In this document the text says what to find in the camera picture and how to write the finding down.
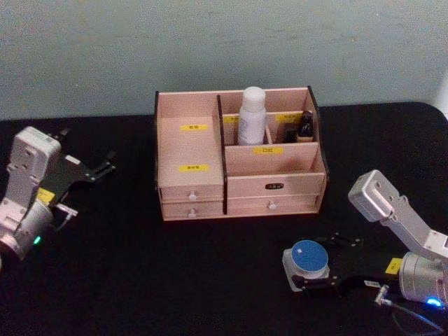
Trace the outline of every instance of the yellow sticker label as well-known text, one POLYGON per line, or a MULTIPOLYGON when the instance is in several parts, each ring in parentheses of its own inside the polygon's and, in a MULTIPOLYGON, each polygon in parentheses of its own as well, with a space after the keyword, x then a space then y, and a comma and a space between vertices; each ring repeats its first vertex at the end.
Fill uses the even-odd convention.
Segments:
POLYGON ((238 115, 224 115, 223 116, 223 122, 225 124, 234 124, 239 122, 239 116, 238 115))
POLYGON ((283 147, 255 147, 252 151, 255 154, 282 154, 283 147))
POLYGON ((37 199, 41 200, 43 203, 47 205, 49 205, 54 196, 55 194, 53 194, 51 191, 42 188, 39 188, 37 190, 37 199))
POLYGON ((207 131, 208 128, 207 124, 182 125, 181 131, 207 131))
POLYGON ((183 173, 207 172, 209 168, 208 164, 186 164, 185 166, 180 166, 179 171, 183 173))
POLYGON ((391 262, 389 263, 389 266, 386 269, 386 273, 396 275, 400 270, 402 261, 403 259, 401 258, 392 258, 391 262))
POLYGON ((285 113, 285 114, 276 114, 275 121, 278 123, 298 123, 302 113, 285 113))

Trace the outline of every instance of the black tablecloth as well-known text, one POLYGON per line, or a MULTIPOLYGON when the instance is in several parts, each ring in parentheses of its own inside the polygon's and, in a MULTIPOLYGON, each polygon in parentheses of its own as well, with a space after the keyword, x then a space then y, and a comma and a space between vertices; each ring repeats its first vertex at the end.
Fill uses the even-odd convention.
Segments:
MULTIPOLYGON (((404 103, 321 108, 321 122, 330 181, 320 215, 175 223, 161 221, 153 192, 151 116, 1 122, 2 193, 13 136, 27 125, 69 127, 64 152, 90 167, 118 153, 113 176, 71 194, 79 215, 0 276, 1 335, 397 335, 374 291, 295 297, 281 257, 300 237, 336 231, 365 239, 364 263, 379 251, 403 256, 400 240, 347 199, 372 169, 448 233, 447 121, 404 103)), ((446 313, 403 305, 448 329, 446 313)))

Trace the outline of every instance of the robotic arm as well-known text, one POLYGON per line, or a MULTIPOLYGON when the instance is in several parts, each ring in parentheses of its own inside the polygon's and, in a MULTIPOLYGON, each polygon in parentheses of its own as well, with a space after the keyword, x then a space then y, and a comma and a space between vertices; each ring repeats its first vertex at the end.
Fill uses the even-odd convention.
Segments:
POLYGON ((92 185, 115 169, 109 157, 91 170, 80 160, 63 156, 58 138, 33 127, 14 138, 7 167, 8 187, 0 203, 0 269, 1 257, 23 260, 45 231, 58 230, 77 215, 76 210, 63 204, 70 189, 92 185), (58 212, 65 215, 65 220, 55 227, 53 219, 58 212))
POLYGON ((448 236, 432 230, 406 196, 374 170, 359 177, 350 202, 370 221, 389 227, 408 247, 400 266, 400 290, 413 301, 448 303, 448 236))

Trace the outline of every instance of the blue cap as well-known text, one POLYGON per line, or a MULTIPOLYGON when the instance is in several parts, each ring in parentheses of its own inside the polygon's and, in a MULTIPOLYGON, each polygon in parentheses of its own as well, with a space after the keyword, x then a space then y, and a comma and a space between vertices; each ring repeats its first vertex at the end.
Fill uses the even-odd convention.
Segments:
POLYGON ((322 245, 312 240, 294 244, 291 255, 293 262, 306 272, 318 272, 328 264, 328 253, 322 245))

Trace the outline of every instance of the drawer handle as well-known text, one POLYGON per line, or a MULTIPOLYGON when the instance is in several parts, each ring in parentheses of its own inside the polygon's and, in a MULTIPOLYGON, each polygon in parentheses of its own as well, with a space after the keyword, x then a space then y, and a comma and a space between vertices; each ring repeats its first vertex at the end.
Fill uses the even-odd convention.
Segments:
POLYGON ((196 218, 196 209, 191 209, 190 212, 188 213, 188 217, 189 218, 196 218))
POLYGON ((196 192, 195 192, 195 191, 190 191, 190 196, 188 196, 188 199, 189 199, 191 202, 195 202, 196 199, 197 199, 196 192))
POLYGON ((269 201, 267 207, 269 208, 269 210, 275 210, 277 209, 277 204, 275 204, 273 201, 269 201))

